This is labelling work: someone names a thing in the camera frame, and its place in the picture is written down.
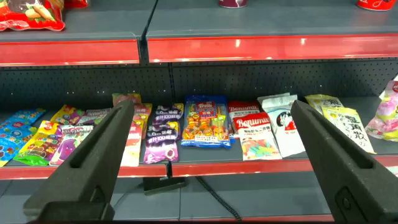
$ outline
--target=colorful candy wrapper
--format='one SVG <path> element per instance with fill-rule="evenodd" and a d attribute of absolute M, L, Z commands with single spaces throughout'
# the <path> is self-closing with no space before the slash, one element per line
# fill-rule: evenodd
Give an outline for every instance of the colorful candy wrapper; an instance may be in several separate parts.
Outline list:
<path fill-rule="evenodd" d="M 375 154 L 361 118 L 351 108 L 322 107 L 323 115 L 366 152 Z"/>
<path fill-rule="evenodd" d="M 64 105 L 52 118 L 51 122 L 63 125 L 75 125 L 85 114 L 84 111 Z"/>
<path fill-rule="evenodd" d="M 62 141 L 59 124 L 42 121 L 37 133 L 19 151 L 14 160 L 33 166 L 46 166 Z"/>
<path fill-rule="evenodd" d="M 231 147 L 225 96 L 190 95 L 185 97 L 183 146 Z"/>
<path fill-rule="evenodd" d="M 120 93 L 112 94 L 113 106 L 116 106 L 119 102 L 130 99 L 133 103 L 141 103 L 141 95 L 139 93 L 128 93 L 126 95 Z"/>
<path fill-rule="evenodd" d="M 344 107 L 337 97 L 328 95 L 308 95 L 304 96 L 308 104 L 316 109 L 317 112 L 323 114 L 322 107 Z"/>
<path fill-rule="evenodd" d="M 59 166 L 80 145 L 93 130 L 93 126 L 61 126 L 63 139 L 50 161 L 50 165 Z"/>
<path fill-rule="evenodd" d="M 101 110 L 86 110 L 76 125 L 98 125 L 102 119 L 111 111 L 111 108 Z"/>
<path fill-rule="evenodd" d="M 290 114 L 297 95 L 268 98 L 262 101 L 262 109 L 271 119 L 272 131 L 282 157 L 304 152 L 305 148 Z"/>
<path fill-rule="evenodd" d="M 282 159 L 265 112 L 235 117 L 243 150 L 243 160 Z"/>
<path fill-rule="evenodd" d="M 131 123 L 121 166 L 136 167 L 139 165 L 143 127 L 144 120 L 135 120 Z"/>
<path fill-rule="evenodd" d="M 398 81 L 387 84 L 376 115 L 365 130 L 374 138 L 398 142 Z"/>

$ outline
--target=snack bag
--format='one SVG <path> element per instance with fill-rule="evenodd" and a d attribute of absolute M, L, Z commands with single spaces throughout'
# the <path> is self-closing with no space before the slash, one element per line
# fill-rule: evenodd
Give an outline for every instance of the snack bag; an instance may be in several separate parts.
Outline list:
<path fill-rule="evenodd" d="M 241 139 L 244 161 L 282 159 L 267 113 L 248 114 L 233 120 Z"/>
<path fill-rule="evenodd" d="M 322 107 L 322 111 L 327 120 L 363 150 L 375 154 L 356 110 L 342 107 Z"/>
<path fill-rule="evenodd" d="M 308 95 L 304 96 L 308 104 L 316 109 L 317 112 L 323 114 L 322 107 L 344 107 L 337 97 L 328 95 Z"/>
<path fill-rule="evenodd" d="M 262 101 L 262 109 L 271 119 L 272 131 L 282 157 L 304 152 L 305 148 L 290 114 L 297 95 L 269 98 Z"/>
<path fill-rule="evenodd" d="M 178 161 L 177 136 L 178 133 L 174 128 L 162 126 L 157 129 L 149 126 L 144 163 L 152 164 L 165 159 Z"/>
<path fill-rule="evenodd" d="M 227 116 L 225 96 L 186 96 L 181 145 L 229 149 Z"/>
<path fill-rule="evenodd" d="M 144 120 L 137 119 L 131 123 L 120 166 L 136 167 L 139 165 L 143 127 Z"/>
<path fill-rule="evenodd" d="M 65 8 L 82 8 L 88 6 L 88 0 L 65 0 Z"/>
<path fill-rule="evenodd" d="M 151 103 L 136 103 L 134 105 L 134 116 L 132 117 L 132 120 L 144 121 L 144 126 L 142 128 L 142 139 L 145 139 L 145 135 L 147 134 L 148 118 L 151 111 L 152 111 Z"/>
<path fill-rule="evenodd" d="M 72 125 L 61 126 L 63 139 L 57 151 L 51 158 L 50 165 L 61 165 L 92 130 L 93 127 L 91 125 L 77 127 Z"/>
<path fill-rule="evenodd" d="M 0 31 L 50 29 L 61 31 L 63 0 L 0 0 Z"/>
<path fill-rule="evenodd" d="M 246 116 L 247 114 L 260 113 L 260 108 L 257 102 L 242 102 L 242 101 L 230 101 L 228 103 L 228 113 L 231 121 L 234 118 L 240 116 Z M 234 137 L 238 138 L 238 129 L 236 129 L 235 122 L 232 122 L 232 129 Z"/>
<path fill-rule="evenodd" d="M 141 95 L 139 93 L 128 93 L 126 95 L 120 93 L 112 94 L 113 106 L 116 106 L 119 102 L 130 99 L 133 103 L 141 103 Z"/>
<path fill-rule="evenodd" d="M 9 121 L 0 126 L 0 167 L 7 164 L 32 138 L 37 128 L 23 125 L 13 127 Z"/>
<path fill-rule="evenodd" d="M 365 130 L 374 138 L 398 141 L 398 81 L 387 84 L 376 115 Z"/>
<path fill-rule="evenodd" d="M 52 118 L 51 122 L 63 125 L 75 125 L 85 114 L 84 111 L 64 105 Z"/>
<path fill-rule="evenodd" d="M 101 110 L 87 110 L 76 125 L 97 125 L 111 111 L 111 108 Z"/>
<path fill-rule="evenodd" d="M 37 133 L 19 151 L 14 160 L 33 166 L 46 166 L 62 141 L 59 124 L 42 121 Z"/>

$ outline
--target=pegboard back panel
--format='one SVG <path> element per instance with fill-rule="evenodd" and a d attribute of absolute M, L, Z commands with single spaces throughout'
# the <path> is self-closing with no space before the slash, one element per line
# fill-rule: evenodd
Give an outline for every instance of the pegboard back panel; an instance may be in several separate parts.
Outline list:
<path fill-rule="evenodd" d="M 2 110 L 63 104 L 105 108 L 112 106 L 112 93 L 140 93 L 145 103 L 172 101 L 167 67 L 0 70 L 0 80 Z"/>
<path fill-rule="evenodd" d="M 398 72 L 398 60 L 173 66 L 175 99 L 185 95 L 227 95 L 231 100 L 291 92 L 301 96 L 379 95 Z"/>

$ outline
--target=plastic packaging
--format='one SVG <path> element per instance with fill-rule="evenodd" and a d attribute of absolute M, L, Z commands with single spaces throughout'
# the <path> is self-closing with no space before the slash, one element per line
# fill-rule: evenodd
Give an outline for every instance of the plastic packaging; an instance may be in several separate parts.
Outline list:
<path fill-rule="evenodd" d="M 85 112 L 72 106 L 64 105 L 52 118 L 51 122 L 63 125 L 75 125 Z"/>
<path fill-rule="evenodd" d="M 97 125 L 110 111 L 111 108 L 101 110 L 86 110 L 86 114 L 80 118 L 76 125 Z"/>
<path fill-rule="evenodd" d="M 387 84 L 376 115 L 365 130 L 374 138 L 398 141 L 398 81 Z"/>
<path fill-rule="evenodd" d="M 0 31 L 50 29 L 61 31 L 63 0 L 0 0 Z"/>
<path fill-rule="evenodd" d="M 297 95 L 269 98 L 262 101 L 262 109 L 271 119 L 272 131 L 282 157 L 304 152 L 305 148 L 290 114 Z"/>
<path fill-rule="evenodd" d="M 46 166 L 62 141 L 59 124 L 42 121 L 37 133 L 19 151 L 14 160 L 32 166 Z"/>
<path fill-rule="evenodd" d="M 241 139 L 244 161 L 282 159 L 267 113 L 248 114 L 233 120 Z"/>
<path fill-rule="evenodd" d="M 337 97 L 328 95 L 308 95 L 304 96 L 308 104 L 316 109 L 317 112 L 323 114 L 322 107 L 344 107 Z"/>
<path fill-rule="evenodd" d="M 323 115 L 366 152 L 375 154 L 361 118 L 351 108 L 322 107 Z"/>
<path fill-rule="evenodd" d="M 61 126 L 62 142 L 50 161 L 50 165 L 59 166 L 80 145 L 80 143 L 93 130 L 93 126 Z"/>
<path fill-rule="evenodd" d="M 225 96 L 186 96 L 181 145 L 229 149 L 227 116 Z"/>

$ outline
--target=store shelf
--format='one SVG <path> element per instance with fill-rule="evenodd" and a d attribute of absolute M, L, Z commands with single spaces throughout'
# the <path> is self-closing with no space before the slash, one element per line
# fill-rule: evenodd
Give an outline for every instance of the store shelf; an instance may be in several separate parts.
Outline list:
<path fill-rule="evenodd" d="M 347 0 L 252 0 L 241 9 L 159 0 L 147 33 L 149 60 L 396 57 L 397 12 L 367 11 Z"/>
<path fill-rule="evenodd" d="M 65 10 L 65 29 L 7 30 L 0 35 L 0 66 L 139 63 L 137 41 L 156 0 L 96 0 Z"/>
<path fill-rule="evenodd" d="M 373 118 L 380 103 L 378 97 L 340 98 L 349 108 L 356 109 L 362 123 Z M 386 167 L 398 166 L 397 143 L 369 137 L 377 152 L 375 159 Z M 312 171 L 307 154 L 302 152 L 276 161 L 242 161 L 242 149 L 237 141 L 231 149 L 178 146 L 179 162 L 173 164 L 173 176 L 255 174 Z"/>

